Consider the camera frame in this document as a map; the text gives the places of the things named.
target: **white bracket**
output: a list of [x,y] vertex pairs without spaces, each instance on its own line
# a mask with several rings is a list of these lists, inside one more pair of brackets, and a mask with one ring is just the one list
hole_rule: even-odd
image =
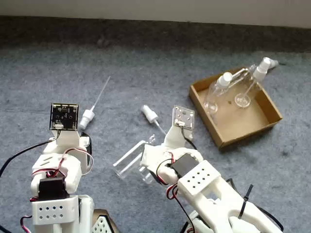
[[32,202],[33,224],[69,223],[79,219],[78,196],[59,200]]
[[[201,183],[204,177],[207,177],[207,180]],[[179,179],[178,190],[215,233],[233,233],[229,217],[239,215],[244,199],[207,160],[202,161]],[[211,192],[221,200],[219,203],[212,203],[205,197]],[[253,224],[261,232],[282,232],[251,202],[246,203],[242,220]]]

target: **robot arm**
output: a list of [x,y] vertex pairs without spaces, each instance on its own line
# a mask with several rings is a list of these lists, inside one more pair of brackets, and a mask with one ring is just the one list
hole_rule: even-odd
[[[149,154],[152,146],[145,148],[145,155]],[[236,233],[231,226],[232,217],[238,217],[244,199],[221,177],[220,173],[197,150],[178,148],[174,150],[153,150],[161,152],[159,158],[168,159],[171,155],[174,160],[163,164],[152,163],[148,158],[142,159],[144,165],[151,172],[158,174],[166,183],[177,183],[180,193],[201,218],[214,230],[215,233]],[[214,193],[220,201],[213,203],[206,198],[209,193]],[[282,231],[263,214],[253,203],[247,202],[242,220],[253,224],[259,231],[265,233],[281,233]]]

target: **wall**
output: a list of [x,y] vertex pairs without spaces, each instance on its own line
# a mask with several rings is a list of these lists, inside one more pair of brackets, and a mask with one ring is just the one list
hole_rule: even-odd
[[309,0],[0,0],[0,15],[311,28]]

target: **red wire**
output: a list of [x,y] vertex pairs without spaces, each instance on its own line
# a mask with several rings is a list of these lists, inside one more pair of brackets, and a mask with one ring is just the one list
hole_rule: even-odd
[[192,227],[187,230],[187,233],[190,233],[190,232],[193,232],[193,228]]
[[[74,148],[74,149],[66,150],[66,151],[64,152],[64,154],[68,153],[68,152],[71,151],[71,150],[78,150],[78,151],[86,152],[85,150]],[[54,171],[54,174],[49,175],[48,177],[55,177],[59,172],[60,172],[63,176],[65,176],[65,174],[62,173],[62,172],[59,170],[59,169],[61,168],[62,163],[63,163],[64,160],[65,160],[65,158],[62,158],[62,159],[60,160],[57,169],[55,169],[55,168],[42,168],[42,169],[39,169],[39,170],[37,170],[37,171],[34,171],[34,172],[32,173],[32,175],[34,175],[34,174],[36,174],[36,173],[38,173],[38,172],[40,172],[40,171]]]
[[32,198],[29,199],[29,201],[30,201],[30,202],[34,202],[34,201],[37,201],[38,198],[39,198],[39,197],[32,197]]
[[22,227],[22,229],[26,232],[26,233],[31,233],[30,232],[30,230],[26,227],[26,226],[24,226],[24,218],[32,218],[33,216],[32,215],[30,215],[30,216],[23,216],[23,217],[21,217],[21,219],[20,219],[20,226]]
[[173,163],[175,163],[175,160],[174,160],[174,154],[173,154],[172,152],[169,152],[169,151],[168,151],[167,153],[169,153],[169,154],[171,154],[171,155],[172,155],[172,164],[173,164]]
[[176,197],[176,195],[175,195],[174,193],[172,194],[171,197],[169,196],[169,195],[170,195],[170,191],[171,191],[173,188],[175,188],[176,186],[177,186],[177,183],[175,183],[175,184],[173,184],[173,185],[171,185],[170,187],[167,188],[167,190],[166,190],[166,197],[167,197],[168,199],[173,200],[173,199]]

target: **cardboard box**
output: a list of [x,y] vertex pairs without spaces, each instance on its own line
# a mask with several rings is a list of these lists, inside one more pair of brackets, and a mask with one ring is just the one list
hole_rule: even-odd
[[[228,70],[228,72],[233,74],[240,69]],[[190,86],[189,93],[197,112],[219,148],[271,128],[282,120],[281,113],[262,86],[247,108],[238,108],[234,102],[234,96],[230,96],[228,92],[225,104],[217,112],[217,119],[213,120],[211,115],[205,111],[203,101],[209,85],[221,75],[195,82]]]
[[109,219],[109,222],[110,222],[110,224],[112,226],[112,229],[113,229],[114,233],[120,233],[119,229],[117,228],[117,225],[112,220],[112,218],[109,216],[109,213],[108,213],[107,210],[103,210],[103,209],[95,209],[94,210],[92,226],[95,224],[95,222],[97,221],[99,216],[107,216],[108,219]]

